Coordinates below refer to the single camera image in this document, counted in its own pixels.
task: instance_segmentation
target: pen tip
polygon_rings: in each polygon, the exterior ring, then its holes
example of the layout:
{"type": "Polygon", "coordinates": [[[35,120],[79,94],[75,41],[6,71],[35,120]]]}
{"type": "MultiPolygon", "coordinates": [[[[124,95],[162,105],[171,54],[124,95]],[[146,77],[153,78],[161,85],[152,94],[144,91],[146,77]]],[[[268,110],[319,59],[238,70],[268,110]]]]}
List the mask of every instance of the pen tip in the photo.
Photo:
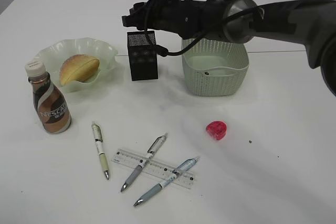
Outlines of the pen tip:
{"type": "Polygon", "coordinates": [[[123,186],[120,189],[120,192],[122,193],[123,191],[125,191],[127,187],[128,187],[127,183],[123,184],[123,186]]]}
{"type": "Polygon", "coordinates": [[[109,179],[110,179],[109,171],[106,170],[106,171],[104,172],[104,174],[105,174],[106,179],[109,180],[109,179]]]}
{"type": "Polygon", "coordinates": [[[138,200],[134,203],[133,207],[137,207],[138,205],[140,205],[140,204],[142,204],[142,203],[143,203],[143,199],[138,199],[138,200]]]}

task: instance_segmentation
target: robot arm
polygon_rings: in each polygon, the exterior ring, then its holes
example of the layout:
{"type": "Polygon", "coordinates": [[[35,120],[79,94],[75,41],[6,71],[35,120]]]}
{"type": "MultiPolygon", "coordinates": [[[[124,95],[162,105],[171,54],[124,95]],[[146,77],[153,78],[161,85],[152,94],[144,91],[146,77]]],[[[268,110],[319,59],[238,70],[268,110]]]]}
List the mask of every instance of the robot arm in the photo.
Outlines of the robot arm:
{"type": "MultiPolygon", "coordinates": [[[[256,36],[302,44],[309,66],[321,67],[327,86],[336,95],[335,1],[257,6],[253,0],[149,0],[136,3],[122,20],[125,27],[170,31],[183,39],[195,38],[196,42],[207,38],[246,43],[256,36]]],[[[183,53],[170,53],[160,46],[156,51],[162,56],[183,53]]]]}

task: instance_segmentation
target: glass bowl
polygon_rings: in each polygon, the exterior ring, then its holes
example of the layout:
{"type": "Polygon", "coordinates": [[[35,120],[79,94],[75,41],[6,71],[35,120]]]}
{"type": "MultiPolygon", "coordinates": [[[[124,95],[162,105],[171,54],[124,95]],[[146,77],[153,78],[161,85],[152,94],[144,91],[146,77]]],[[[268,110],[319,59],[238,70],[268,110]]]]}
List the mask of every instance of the glass bowl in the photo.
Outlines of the glass bowl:
{"type": "Polygon", "coordinates": [[[87,89],[93,86],[97,81],[110,74],[117,62],[115,56],[118,51],[107,42],[93,39],[65,39],[53,44],[40,51],[34,59],[41,60],[50,73],[52,82],[62,92],[74,92],[77,90],[87,89]],[[59,82],[59,72],[64,61],[73,55],[90,55],[99,59],[100,65],[97,72],[85,82],[71,81],[65,86],[59,82]]]}

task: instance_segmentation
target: black speaker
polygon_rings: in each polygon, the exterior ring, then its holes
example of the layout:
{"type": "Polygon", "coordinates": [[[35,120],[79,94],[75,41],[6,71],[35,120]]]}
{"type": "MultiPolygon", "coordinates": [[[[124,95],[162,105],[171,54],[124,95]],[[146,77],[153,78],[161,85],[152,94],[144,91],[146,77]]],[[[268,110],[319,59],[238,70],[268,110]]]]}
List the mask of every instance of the black speaker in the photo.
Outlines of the black speaker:
{"type": "MultiPolygon", "coordinates": [[[[155,32],[148,31],[151,42],[156,45],[155,32]]],[[[127,48],[132,81],[158,79],[158,59],[154,48],[147,42],[143,31],[127,33],[127,48]]]]}

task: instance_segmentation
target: green plastic basket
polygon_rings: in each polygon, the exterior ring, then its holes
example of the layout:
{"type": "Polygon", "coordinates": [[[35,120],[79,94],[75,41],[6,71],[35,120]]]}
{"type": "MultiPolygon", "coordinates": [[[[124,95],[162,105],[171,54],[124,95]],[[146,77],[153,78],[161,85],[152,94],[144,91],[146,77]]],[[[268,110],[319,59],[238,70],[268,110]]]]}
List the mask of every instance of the green plastic basket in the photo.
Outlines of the green plastic basket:
{"type": "MultiPolygon", "coordinates": [[[[193,39],[182,40],[182,48],[193,39]]],[[[182,55],[184,78],[195,95],[215,97],[234,94],[249,65],[243,44],[202,39],[182,55]]]]}

